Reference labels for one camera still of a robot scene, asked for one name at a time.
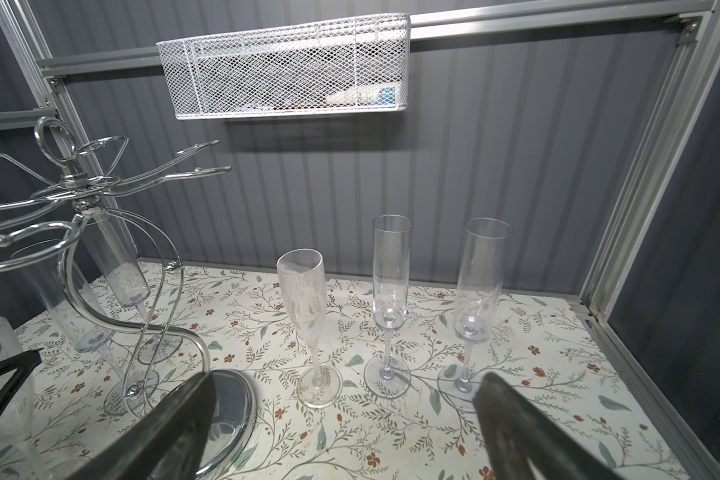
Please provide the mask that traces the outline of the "clear wine glass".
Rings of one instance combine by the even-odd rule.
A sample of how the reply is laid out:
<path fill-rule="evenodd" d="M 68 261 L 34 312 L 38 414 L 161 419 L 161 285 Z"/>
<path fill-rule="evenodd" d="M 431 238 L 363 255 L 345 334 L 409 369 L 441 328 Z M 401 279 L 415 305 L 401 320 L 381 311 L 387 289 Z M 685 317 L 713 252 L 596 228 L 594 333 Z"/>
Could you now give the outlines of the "clear wine glass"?
<path fill-rule="evenodd" d="M 327 288 L 322 254 L 309 248 L 291 250 L 276 264 L 286 313 L 311 357 L 310 368 L 297 385 L 297 397 L 306 407 L 323 409 L 340 396 L 343 379 L 339 371 L 322 364 L 319 341 L 327 317 Z"/>
<path fill-rule="evenodd" d="M 0 441 L 20 450 L 33 478 L 51 479 L 33 443 L 32 371 L 40 362 L 39 352 L 25 350 L 9 321 L 0 316 Z"/>
<path fill-rule="evenodd" d="M 93 215 L 83 232 L 83 242 L 97 267 L 104 275 L 118 303 L 123 308 L 135 307 L 143 321 L 147 320 L 146 301 L 151 289 L 136 261 L 136 257 L 123 243 L 115 221 L 104 213 Z M 158 334 L 149 336 L 137 354 L 137 360 L 147 365 L 150 361 L 167 360 L 181 346 L 181 338 Z"/>
<path fill-rule="evenodd" d="M 465 224 L 453 317 L 454 333 L 464 343 L 462 360 L 437 377 L 443 399 L 462 413 L 474 411 L 480 381 L 473 374 L 472 354 L 491 337 L 512 233 L 508 223 L 495 218 L 472 218 Z"/>
<path fill-rule="evenodd" d="M 134 380 L 143 373 L 137 371 L 126 374 L 110 350 L 115 332 L 90 322 L 72 307 L 59 283 L 57 264 L 56 256 L 48 257 L 22 268 L 20 272 L 37 293 L 50 317 L 61 327 L 74 350 L 79 353 L 100 354 L 118 377 L 117 383 L 105 399 L 105 412 L 115 416 L 121 416 L 129 410 L 140 412 L 144 407 L 145 395 L 156 389 L 159 375 L 151 372 L 145 387 L 139 387 L 134 395 L 124 394 L 124 382 Z"/>
<path fill-rule="evenodd" d="M 379 398 L 395 399 L 410 387 L 410 368 L 392 354 L 392 340 L 407 320 L 413 222 L 399 214 L 373 221 L 373 301 L 375 324 L 383 331 L 383 354 L 366 364 L 364 380 Z"/>

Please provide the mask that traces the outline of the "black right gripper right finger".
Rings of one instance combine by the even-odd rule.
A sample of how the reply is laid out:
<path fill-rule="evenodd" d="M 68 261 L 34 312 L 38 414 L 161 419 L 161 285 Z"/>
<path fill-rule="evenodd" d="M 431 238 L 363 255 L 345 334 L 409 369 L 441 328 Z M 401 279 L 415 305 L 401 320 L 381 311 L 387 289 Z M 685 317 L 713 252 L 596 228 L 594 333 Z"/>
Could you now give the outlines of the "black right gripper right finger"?
<path fill-rule="evenodd" d="M 495 373 L 483 377 L 473 405 L 497 479 L 619 477 Z"/>

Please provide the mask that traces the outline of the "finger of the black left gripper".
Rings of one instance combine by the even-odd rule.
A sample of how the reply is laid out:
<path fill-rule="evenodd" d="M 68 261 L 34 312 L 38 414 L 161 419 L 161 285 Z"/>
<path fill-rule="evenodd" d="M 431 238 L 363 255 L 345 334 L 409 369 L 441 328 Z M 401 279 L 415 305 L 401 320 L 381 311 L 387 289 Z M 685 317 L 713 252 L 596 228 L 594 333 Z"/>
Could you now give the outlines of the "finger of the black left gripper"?
<path fill-rule="evenodd" d="M 3 423 L 8 443 L 32 436 L 32 371 L 41 362 L 39 350 L 0 349 L 0 417 L 8 411 Z"/>

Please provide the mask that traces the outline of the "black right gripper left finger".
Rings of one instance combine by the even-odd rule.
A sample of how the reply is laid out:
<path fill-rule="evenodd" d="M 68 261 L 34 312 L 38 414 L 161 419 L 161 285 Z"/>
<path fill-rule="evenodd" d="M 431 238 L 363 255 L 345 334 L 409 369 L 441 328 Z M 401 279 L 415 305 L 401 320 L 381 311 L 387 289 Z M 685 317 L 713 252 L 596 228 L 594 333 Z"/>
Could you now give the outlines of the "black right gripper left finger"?
<path fill-rule="evenodd" d="M 209 372 L 166 396 L 73 479 L 193 479 L 200 467 L 216 405 Z"/>

